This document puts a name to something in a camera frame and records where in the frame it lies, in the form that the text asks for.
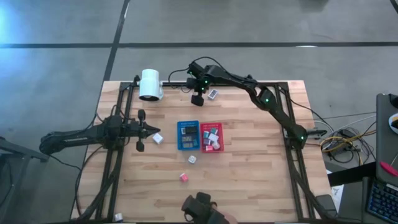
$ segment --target floor tile line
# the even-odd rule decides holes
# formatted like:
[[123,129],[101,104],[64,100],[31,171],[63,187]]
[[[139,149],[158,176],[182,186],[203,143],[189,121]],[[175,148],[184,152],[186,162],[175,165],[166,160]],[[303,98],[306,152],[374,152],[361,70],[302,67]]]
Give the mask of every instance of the floor tile line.
[[0,49],[85,49],[111,48],[112,43],[0,44]]
[[109,81],[111,78],[112,68],[114,59],[116,58],[116,52],[118,51],[118,45],[120,42],[120,37],[122,35],[124,21],[126,20],[127,9],[129,7],[130,0],[124,0],[122,10],[120,12],[118,28],[116,28],[116,33],[114,35],[113,44],[111,48],[111,53],[109,54],[108,62],[105,68],[105,74],[103,81]]
[[398,13],[398,3],[397,0],[390,0],[392,7],[396,10],[396,13]]
[[233,47],[398,47],[398,41],[391,42],[153,42],[118,43],[121,32],[115,36],[116,43],[64,43],[64,44],[0,44],[0,49],[90,49],[111,48],[111,56],[117,49],[162,49],[162,48],[233,48]]

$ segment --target hand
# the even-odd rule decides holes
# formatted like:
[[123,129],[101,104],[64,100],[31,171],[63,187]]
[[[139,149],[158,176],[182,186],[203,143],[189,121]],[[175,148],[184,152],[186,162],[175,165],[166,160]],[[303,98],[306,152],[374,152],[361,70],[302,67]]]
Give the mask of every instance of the hand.
[[238,224],[238,221],[236,220],[235,217],[233,217],[233,216],[232,216],[231,214],[229,214],[228,212],[219,211],[219,210],[217,209],[217,205],[212,204],[211,207],[212,207],[214,210],[217,210],[218,212],[220,212],[221,214],[223,214],[224,217],[225,217],[225,219],[229,222],[229,224]]

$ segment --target red tray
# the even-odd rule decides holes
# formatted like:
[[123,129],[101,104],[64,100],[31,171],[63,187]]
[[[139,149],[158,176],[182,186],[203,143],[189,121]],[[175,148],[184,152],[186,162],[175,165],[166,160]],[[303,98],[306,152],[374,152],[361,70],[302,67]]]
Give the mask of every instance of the red tray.
[[[206,151],[206,146],[203,143],[203,133],[205,131],[210,132],[212,128],[218,129],[218,144],[220,144],[220,149],[219,150],[213,150],[213,151]],[[200,141],[201,141],[201,151],[204,153],[218,153],[218,152],[223,152],[224,151],[224,139],[223,139],[223,125],[221,123],[200,123]]]

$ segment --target small cube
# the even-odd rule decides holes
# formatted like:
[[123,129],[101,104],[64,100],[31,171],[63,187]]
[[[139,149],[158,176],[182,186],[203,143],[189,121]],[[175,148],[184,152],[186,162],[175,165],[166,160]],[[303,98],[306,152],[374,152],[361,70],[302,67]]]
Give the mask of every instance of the small cube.
[[192,147],[192,143],[184,143],[184,144],[182,144],[182,147],[184,147],[184,148],[190,148],[190,147]]
[[207,98],[209,98],[209,100],[214,100],[216,98],[216,95],[218,94],[218,90],[212,90],[209,95],[207,96]]
[[209,135],[209,138],[208,138],[208,139],[210,139],[210,140],[212,140],[212,141],[218,141],[218,136],[215,135],[215,134],[213,134],[213,133],[211,133],[211,134]]
[[162,143],[162,141],[163,141],[163,137],[162,137],[159,133],[156,133],[156,134],[152,137],[152,139],[153,139],[157,144],[160,144],[160,143]]
[[203,143],[207,146],[211,145],[211,140],[210,139],[205,139],[203,140]]
[[204,132],[203,132],[203,137],[204,137],[204,138],[209,138],[209,134],[210,134],[210,132],[204,131]]
[[211,132],[212,134],[217,134],[217,133],[218,133],[218,129],[212,128],[210,132]]
[[190,156],[188,158],[188,162],[191,164],[195,164],[196,161],[197,161],[197,158],[195,156]]
[[213,146],[206,146],[206,152],[210,152],[213,150]]
[[180,180],[181,182],[186,182],[188,181],[188,176],[185,173],[183,173],[180,175]]
[[197,127],[189,126],[189,127],[186,127],[186,128],[185,128],[185,132],[186,132],[187,134],[195,134],[195,133],[198,132],[198,130],[197,130]]
[[218,144],[218,142],[213,142],[212,146],[213,146],[214,150],[219,150],[220,149],[220,144]]

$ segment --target blue tray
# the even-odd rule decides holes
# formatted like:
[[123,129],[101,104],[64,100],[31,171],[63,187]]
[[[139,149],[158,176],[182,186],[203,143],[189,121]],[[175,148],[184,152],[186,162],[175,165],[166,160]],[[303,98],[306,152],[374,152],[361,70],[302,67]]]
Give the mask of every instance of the blue tray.
[[[186,127],[197,127],[197,134],[191,135],[191,137],[196,137],[196,145],[192,141],[192,147],[184,147],[182,137],[183,134],[181,133],[182,128]],[[177,148],[179,150],[200,150],[200,127],[199,121],[179,121],[177,122]]]

